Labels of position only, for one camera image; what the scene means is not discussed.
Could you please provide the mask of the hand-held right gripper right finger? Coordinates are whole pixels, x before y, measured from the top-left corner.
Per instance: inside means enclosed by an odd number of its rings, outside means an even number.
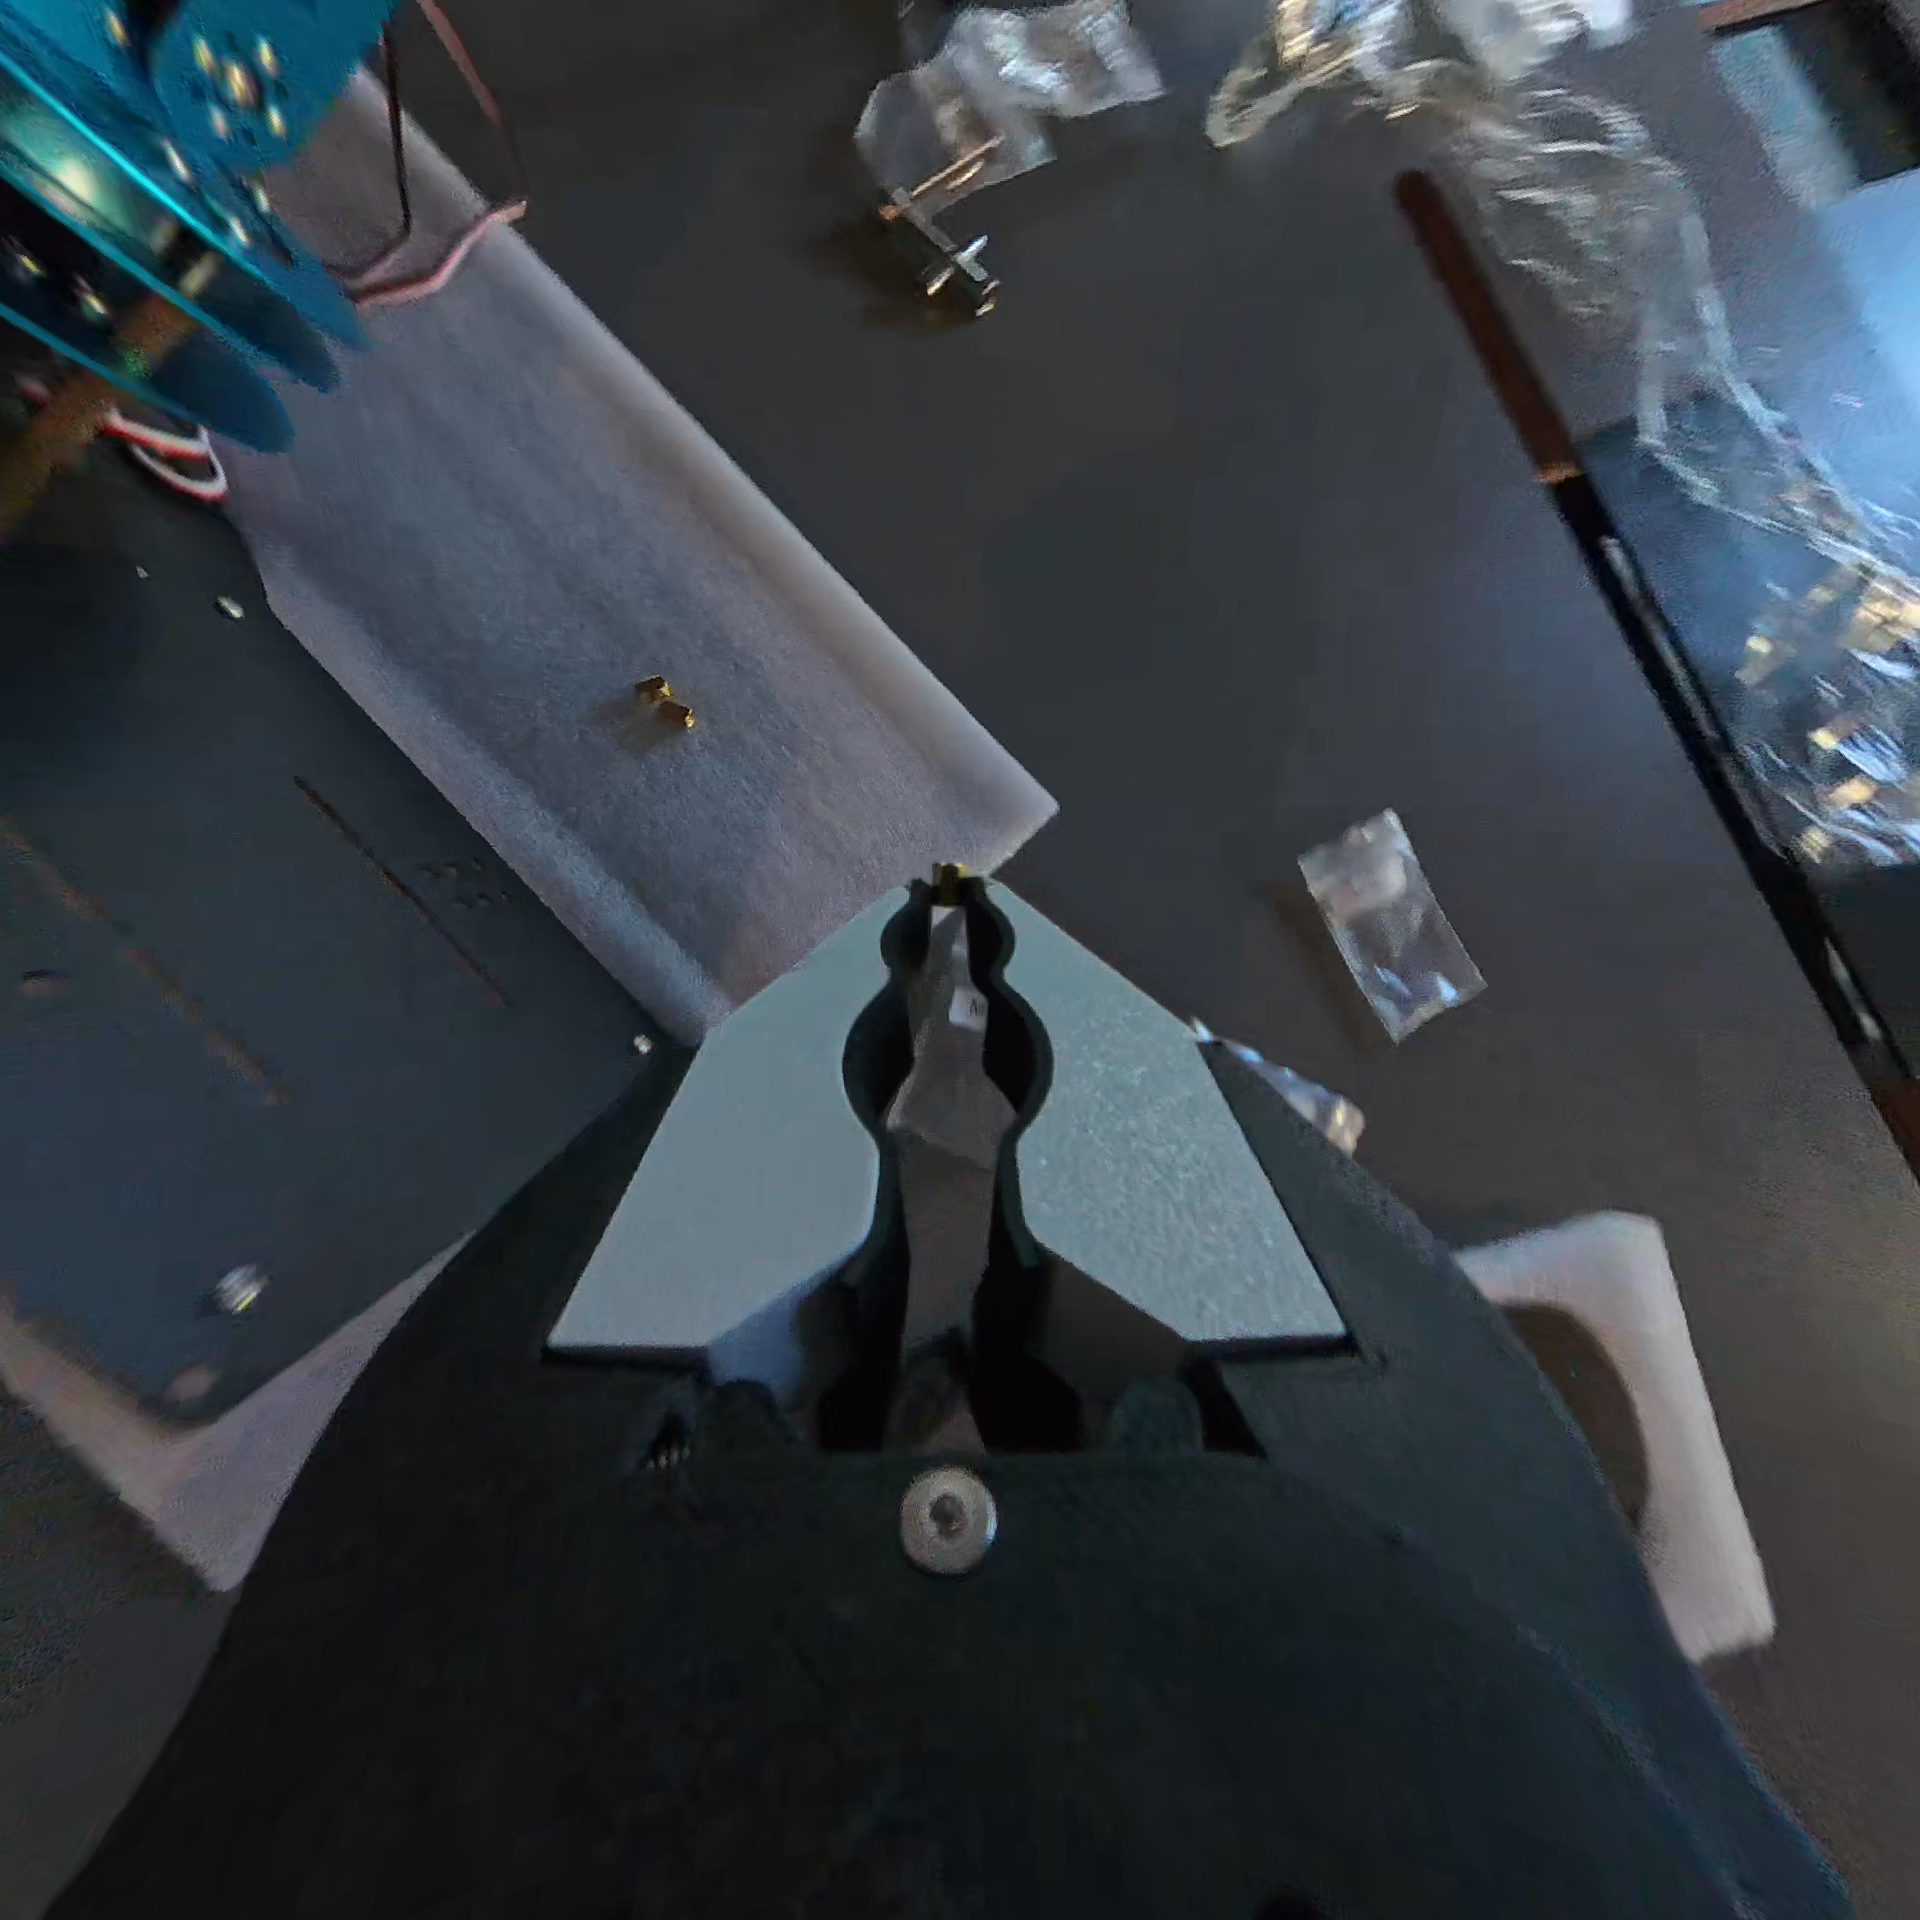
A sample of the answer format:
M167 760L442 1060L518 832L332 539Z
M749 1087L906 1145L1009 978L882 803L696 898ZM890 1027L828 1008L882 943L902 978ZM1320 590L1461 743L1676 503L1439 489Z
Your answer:
M1254 1449L1232 1364L1351 1329L1207 1043L995 880L963 885L995 1145L963 1396L985 1449Z

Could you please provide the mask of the white foam square with hole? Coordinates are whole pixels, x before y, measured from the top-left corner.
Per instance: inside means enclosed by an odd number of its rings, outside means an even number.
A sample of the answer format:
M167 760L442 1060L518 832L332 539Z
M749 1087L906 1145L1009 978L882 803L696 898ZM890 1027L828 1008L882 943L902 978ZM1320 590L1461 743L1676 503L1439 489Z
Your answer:
M1693 1322L1650 1214L1592 1210L1457 1254L1586 1438L1693 1663L1773 1643Z

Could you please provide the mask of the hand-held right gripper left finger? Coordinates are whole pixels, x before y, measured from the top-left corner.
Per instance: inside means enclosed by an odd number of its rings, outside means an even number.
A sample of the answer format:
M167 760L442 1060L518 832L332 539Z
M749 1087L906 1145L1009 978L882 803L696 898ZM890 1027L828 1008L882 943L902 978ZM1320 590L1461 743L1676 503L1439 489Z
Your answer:
M929 939L915 880L707 1032L548 1354L766 1386L828 1449L882 1438L912 1269L890 1117Z

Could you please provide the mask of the crumpled clear plastic wrap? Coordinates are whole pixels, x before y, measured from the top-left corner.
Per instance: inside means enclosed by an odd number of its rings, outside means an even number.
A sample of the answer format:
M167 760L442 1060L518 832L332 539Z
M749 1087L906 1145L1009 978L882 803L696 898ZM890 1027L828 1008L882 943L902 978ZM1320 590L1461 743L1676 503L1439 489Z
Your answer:
M1917 866L1917 522L1846 489L1750 380L1685 171L1635 113L1549 87L1595 5L1261 5L1217 79L1232 150L1308 93L1412 122L1503 268L1618 349L1632 453L1709 527L1738 636L1699 677L1773 833L1810 870Z

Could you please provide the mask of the small metal cross wrench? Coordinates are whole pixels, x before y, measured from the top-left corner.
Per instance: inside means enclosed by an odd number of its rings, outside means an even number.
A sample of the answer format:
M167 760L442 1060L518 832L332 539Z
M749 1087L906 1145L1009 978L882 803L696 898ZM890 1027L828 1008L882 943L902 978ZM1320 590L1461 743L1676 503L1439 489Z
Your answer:
M941 213L958 198L957 191L985 171L995 150L1002 140L992 133L921 184L890 184L874 203L881 230L915 268L921 298L935 306L946 302L963 317L985 317L995 308L1002 278L982 259L985 236L957 242Z

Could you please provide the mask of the blue toy robot arm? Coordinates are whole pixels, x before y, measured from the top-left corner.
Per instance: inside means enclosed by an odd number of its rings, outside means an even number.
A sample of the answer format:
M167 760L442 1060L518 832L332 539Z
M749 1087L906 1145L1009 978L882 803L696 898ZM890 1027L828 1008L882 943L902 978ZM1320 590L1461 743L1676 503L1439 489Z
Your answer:
M5 1370L160 1438L651 1048L227 522L523 208L448 5L5 5Z

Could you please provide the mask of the white foam sheet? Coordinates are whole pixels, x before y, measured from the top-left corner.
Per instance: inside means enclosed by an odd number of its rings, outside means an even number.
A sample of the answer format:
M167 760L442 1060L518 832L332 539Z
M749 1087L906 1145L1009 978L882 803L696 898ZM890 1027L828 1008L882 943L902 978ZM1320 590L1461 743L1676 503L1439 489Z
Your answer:
M430 308L368 322L329 409L296 409L296 479L262 479L264 507L227 522L264 539L273 620L651 1046L701 1043L935 856L992 870L1052 816L531 242L488 236ZM662 725L641 677L696 725ZM200 1431L160 1438L46 1361L5 1370L5 1396L160 1553L234 1590L351 1379L516 1191Z

